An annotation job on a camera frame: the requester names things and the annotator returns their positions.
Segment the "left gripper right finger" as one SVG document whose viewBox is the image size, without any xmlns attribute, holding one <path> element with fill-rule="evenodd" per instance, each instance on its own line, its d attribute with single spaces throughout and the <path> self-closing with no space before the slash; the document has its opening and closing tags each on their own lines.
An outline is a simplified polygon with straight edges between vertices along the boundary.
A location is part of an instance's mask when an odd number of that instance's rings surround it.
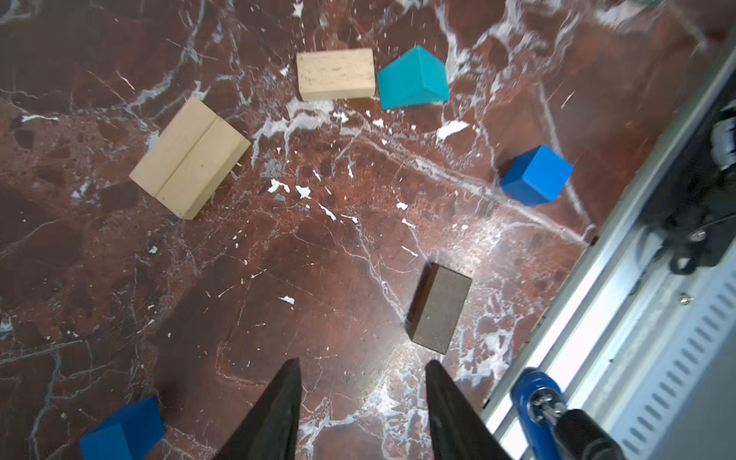
<svg viewBox="0 0 736 460">
<path fill-rule="evenodd" d="M 425 381 L 435 459 L 511 459 L 438 360 L 425 366 Z"/>
</svg>

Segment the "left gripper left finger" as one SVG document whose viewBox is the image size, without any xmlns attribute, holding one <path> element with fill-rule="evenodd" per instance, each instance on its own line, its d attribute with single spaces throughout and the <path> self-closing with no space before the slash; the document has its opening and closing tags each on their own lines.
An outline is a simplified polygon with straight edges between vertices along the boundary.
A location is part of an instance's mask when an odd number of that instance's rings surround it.
<svg viewBox="0 0 736 460">
<path fill-rule="evenodd" d="M 302 390 L 299 359 L 287 360 L 215 459 L 294 459 Z"/>
</svg>

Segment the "dark brown wood block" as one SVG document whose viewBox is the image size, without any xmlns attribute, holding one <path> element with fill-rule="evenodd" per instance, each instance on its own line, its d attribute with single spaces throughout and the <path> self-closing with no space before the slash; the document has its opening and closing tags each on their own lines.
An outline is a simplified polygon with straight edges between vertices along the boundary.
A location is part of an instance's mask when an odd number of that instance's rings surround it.
<svg viewBox="0 0 736 460">
<path fill-rule="evenodd" d="M 445 355 L 472 283 L 470 277 L 459 272 L 428 264 L 407 314 L 409 338 Z"/>
</svg>

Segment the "light wood block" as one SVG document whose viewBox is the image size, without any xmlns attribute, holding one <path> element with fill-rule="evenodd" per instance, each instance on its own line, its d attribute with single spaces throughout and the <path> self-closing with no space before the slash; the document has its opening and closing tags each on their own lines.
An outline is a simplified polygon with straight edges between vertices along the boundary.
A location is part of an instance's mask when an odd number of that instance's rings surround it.
<svg viewBox="0 0 736 460">
<path fill-rule="evenodd" d="M 375 96 L 375 61 L 370 48 L 299 53 L 296 68 L 298 90 L 303 101 Z"/>
<path fill-rule="evenodd" d="M 189 99 L 130 173 L 130 179 L 156 197 L 218 118 L 199 98 Z"/>
<path fill-rule="evenodd" d="M 193 220 L 212 197 L 250 142 L 217 118 L 156 196 L 182 220 Z"/>
</svg>

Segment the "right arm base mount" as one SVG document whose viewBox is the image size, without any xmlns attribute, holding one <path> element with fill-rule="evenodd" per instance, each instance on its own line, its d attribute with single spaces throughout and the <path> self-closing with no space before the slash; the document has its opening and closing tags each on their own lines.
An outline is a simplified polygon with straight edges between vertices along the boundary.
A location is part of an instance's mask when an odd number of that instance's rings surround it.
<svg viewBox="0 0 736 460">
<path fill-rule="evenodd" d="M 735 240 L 735 80 L 731 78 L 644 208 L 670 270 L 718 266 Z"/>
</svg>

